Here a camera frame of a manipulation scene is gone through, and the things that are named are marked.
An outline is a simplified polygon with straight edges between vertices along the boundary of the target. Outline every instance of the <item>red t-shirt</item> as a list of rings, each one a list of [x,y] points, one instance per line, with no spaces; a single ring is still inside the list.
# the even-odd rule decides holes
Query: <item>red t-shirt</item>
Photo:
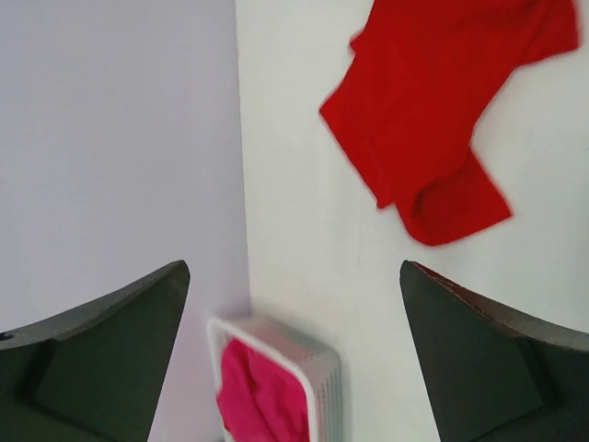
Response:
[[[511,215],[472,153],[513,70],[579,45],[571,0],[375,0],[320,113],[380,208],[427,245]]]

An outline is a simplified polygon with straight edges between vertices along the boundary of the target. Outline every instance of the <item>white laundry basket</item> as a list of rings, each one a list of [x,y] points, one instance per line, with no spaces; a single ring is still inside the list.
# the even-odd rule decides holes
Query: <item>white laundry basket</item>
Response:
[[[242,320],[211,318],[207,329],[217,390],[222,384],[221,356],[228,342],[237,338],[301,382],[306,395],[310,442],[342,441],[340,359],[334,350],[263,316]],[[226,431],[225,442],[234,442]]]

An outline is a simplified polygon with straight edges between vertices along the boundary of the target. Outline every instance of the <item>clothing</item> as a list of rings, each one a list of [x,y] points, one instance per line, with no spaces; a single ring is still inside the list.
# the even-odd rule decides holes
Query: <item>clothing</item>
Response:
[[[377,207],[445,244],[511,216],[470,147],[480,115],[516,67],[578,46],[571,0],[375,0],[320,113]]]
[[[236,442],[308,442],[306,395],[295,376],[236,339],[223,351],[221,373],[217,404]]]

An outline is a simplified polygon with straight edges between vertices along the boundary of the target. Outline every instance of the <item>red cloth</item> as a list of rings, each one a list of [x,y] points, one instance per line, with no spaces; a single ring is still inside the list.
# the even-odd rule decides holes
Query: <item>red cloth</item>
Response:
[[[236,442],[308,442],[305,390],[293,375],[238,340],[223,351],[221,373],[217,404]]]
[[[579,46],[572,0],[375,0],[320,113],[376,198],[426,245],[511,215],[472,153],[513,70]]]

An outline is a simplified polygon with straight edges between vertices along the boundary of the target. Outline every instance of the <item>light gray wall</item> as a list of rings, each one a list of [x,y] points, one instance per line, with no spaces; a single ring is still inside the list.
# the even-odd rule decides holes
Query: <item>light gray wall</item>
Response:
[[[233,0],[0,0],[0,330],[176,259],[151,440],[220,435],[204,335],[248,309]]]

